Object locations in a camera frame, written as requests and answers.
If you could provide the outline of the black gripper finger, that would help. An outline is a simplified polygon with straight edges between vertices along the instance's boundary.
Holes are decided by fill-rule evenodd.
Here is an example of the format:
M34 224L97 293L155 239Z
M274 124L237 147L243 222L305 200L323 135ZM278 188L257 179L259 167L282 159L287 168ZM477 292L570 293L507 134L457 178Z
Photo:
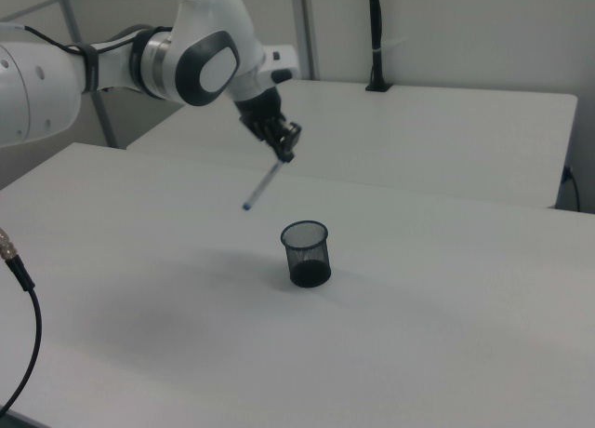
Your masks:
M294 149L298 144L302 127L295 122L283 122L281 136L279 139L279 159L284 163L290 163L294 155Z
M284 159L284 136L275 125L261 126L262 139L271 147L278 159Z

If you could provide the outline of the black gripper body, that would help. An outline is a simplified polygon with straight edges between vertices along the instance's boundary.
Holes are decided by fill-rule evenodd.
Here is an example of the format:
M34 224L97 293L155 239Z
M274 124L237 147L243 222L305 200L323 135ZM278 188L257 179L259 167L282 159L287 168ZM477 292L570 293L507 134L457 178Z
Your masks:
M281 104L277 88L269 88L255 98L238 100L234 103L240 114L241 123L260 141L264 141L259 132L261 126L275 125L281 132L284 121Z

